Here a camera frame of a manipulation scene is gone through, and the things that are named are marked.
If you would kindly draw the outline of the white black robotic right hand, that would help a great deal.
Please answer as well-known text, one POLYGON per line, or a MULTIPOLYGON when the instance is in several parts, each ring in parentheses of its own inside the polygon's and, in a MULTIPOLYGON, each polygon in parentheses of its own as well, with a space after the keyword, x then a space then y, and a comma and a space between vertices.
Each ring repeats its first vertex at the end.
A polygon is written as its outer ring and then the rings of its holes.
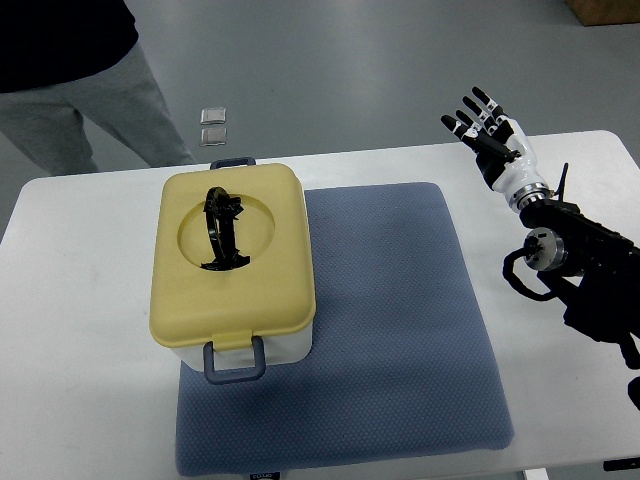
POLYGON ((519 123, 482 89, 465 96, 465 111, 441 117, 442 124, 476 155, 476 165, 487 186, 502 194, 519 212, 525 206, 552 196, 537 172, 537 157, 519 123))

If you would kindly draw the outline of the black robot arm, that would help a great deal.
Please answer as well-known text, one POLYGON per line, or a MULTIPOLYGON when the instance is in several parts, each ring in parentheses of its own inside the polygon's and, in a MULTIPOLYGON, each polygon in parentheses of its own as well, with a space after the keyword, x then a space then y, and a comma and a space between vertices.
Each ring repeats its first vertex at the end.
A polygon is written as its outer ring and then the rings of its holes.
POLYGON ((639 248, 585 217, 558 190, 532 192, 519 218, 530 229, 503 261, 502 275, 520 295, 559 299, 564 323, 596 342, 616 344, 626 366, 639 369, 639 248))

